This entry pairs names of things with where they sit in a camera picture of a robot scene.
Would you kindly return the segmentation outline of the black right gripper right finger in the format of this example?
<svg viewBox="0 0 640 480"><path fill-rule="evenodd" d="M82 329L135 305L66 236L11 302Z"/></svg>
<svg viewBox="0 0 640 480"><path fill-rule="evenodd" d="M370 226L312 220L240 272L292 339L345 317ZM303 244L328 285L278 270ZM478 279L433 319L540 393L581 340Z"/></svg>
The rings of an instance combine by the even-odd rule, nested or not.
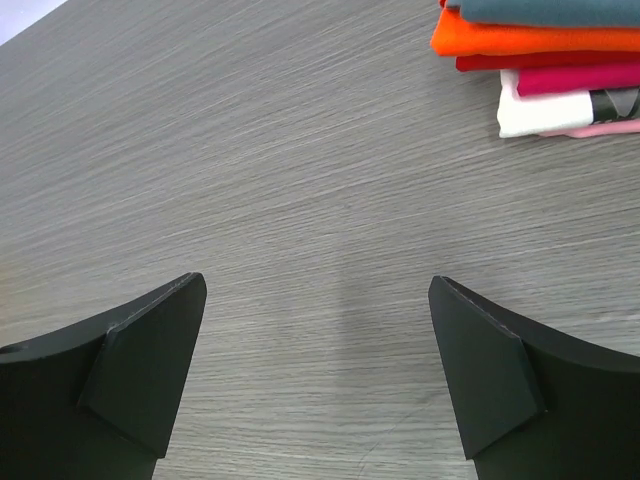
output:
<svg viewBox="0 0 640 480"><path fill-rule="evenodd" d="M639 359L501 307L429 288L466 459L480 479L636 479Z"/></svg>

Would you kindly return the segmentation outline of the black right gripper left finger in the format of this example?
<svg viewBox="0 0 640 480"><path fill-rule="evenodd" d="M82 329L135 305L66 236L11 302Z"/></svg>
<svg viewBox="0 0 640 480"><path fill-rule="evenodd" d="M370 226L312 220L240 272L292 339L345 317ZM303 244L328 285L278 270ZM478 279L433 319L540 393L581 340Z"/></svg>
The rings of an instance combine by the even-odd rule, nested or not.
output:
<svg viewBox="0 0 640 480"><path fill-rule="evenodd" d="M150 479L199 334L200 273L1 349L4 479Z"/></svg>

